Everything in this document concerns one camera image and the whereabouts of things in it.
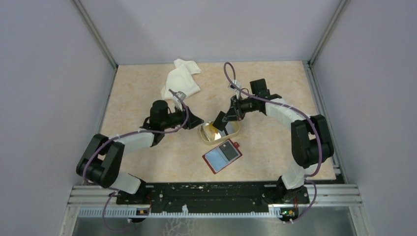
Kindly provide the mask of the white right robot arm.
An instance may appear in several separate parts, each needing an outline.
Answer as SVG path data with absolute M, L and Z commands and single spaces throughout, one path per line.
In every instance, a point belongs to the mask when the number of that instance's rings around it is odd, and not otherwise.
M 278 94 L 270 93 L 265 79 L 250 82 L 251 94 L 242 98 L 241 90 L 230 99 L 230 108 L 222 115 L 222 122 L 242 121 L 249 112 L 261 112 L 277 119 L 291 132 L 293 162 L 278 180 L 277 197 L 284 203 L 295 198 L 296 189 L 304 185 L 306 177 L 318 173 L 321 164 L 334 154 L 326 118 L 309 116 L 286 103 Z

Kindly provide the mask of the beige oval tray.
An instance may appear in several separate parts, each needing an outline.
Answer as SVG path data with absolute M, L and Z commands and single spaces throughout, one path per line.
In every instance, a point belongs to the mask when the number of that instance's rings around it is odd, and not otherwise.
M 223 142 L 223 141 L 225 141 L 227 139 L 231 139 L 231 138 L 235 137 L 240 132 L 240 124 L 239 124 L 239 122 L 237 122 L 237 121 L 231 121 L 231 122 L 228 122 L 227 123 L 226 128 L 225 128 L 224 131 L 220 131 L 220 133 L 221 133 L 221 138 L 220 139 L 215 140 L 215 141 L 210 141 L 204 135 L 204 133 L 202 131 L 202 127 L 209 125 L 209 123 L 211 123 L 211 122 L 206 122 L 206 123 L 202 124 L 200 126 L 200 128 L 199 128 L 199 131 L 198 131 L 198 134 L 199 134 L 200 138 L 203 140 L 203 142 L 206 145 L 214 145 L 214 144 Z

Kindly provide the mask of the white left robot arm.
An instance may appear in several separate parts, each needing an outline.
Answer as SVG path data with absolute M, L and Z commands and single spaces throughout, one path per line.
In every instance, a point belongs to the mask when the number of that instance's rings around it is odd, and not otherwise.
M 77 164 L 76 173 L 86 182 L 128 193 L 133 202 L 140 204 L 146 200 L 148 191 L 141 186 L 143 180 L 120 171 L 123 157 L 157 145 L 167 133 L 181 128 L 190 130 L 203 123 L 204 120 L 194 115 L 182 102 L 171 113 L 166 101 L 157 100 L 137 131 L 112 138 L 94 135 Z

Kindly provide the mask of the red card holder wallet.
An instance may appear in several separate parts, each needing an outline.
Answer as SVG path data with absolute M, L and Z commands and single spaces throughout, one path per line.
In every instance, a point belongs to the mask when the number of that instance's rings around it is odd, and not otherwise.
M 235 146 L 235 149 L 239 152 L 239 157 L 233 159 L 232 161 L 228 161 L 219 149 L 219 146 L 226 141 L 231 142 Z M 239 143 L 234 142 L 231 139 L 227 139 L 224 142 L 222 142 L 221 144 L 211 149 L 210 151 L 208 151 L 202 156 L 203 160 L 206 162 L 206 164 L 208 165 L 210 170 L 213 172 L 213 174 L 219 173 L 220 171 L 225 169 L 227 166 L 232 164 L 234 161 L 242 157 L 242 153 L 239 149 L 240 148 Z

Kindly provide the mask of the gold VIP card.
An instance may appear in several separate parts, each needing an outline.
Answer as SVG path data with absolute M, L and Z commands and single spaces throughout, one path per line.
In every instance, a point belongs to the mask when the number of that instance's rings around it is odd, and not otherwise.
M 210 140 L 210 141 L 215 141 L 215 140 L 218 140 L 218 139 L 220 139 L 220 138 L 221 138 L 221 133 L 220 133 L 220 131 L 219 131 L 219 130 L 217 130 L 216 128 L 214 128 L 214 127 L 212 126 L 212 122 L 211 122 L 211 123 L 209 123 L 209 125 L 207 125 L 207 126 L 210 126 L 210 128 L 211 128 L 211 132 L 212 132 L 212 138 L 211 138 L 211 139 L 208 139 L 208 140 Z

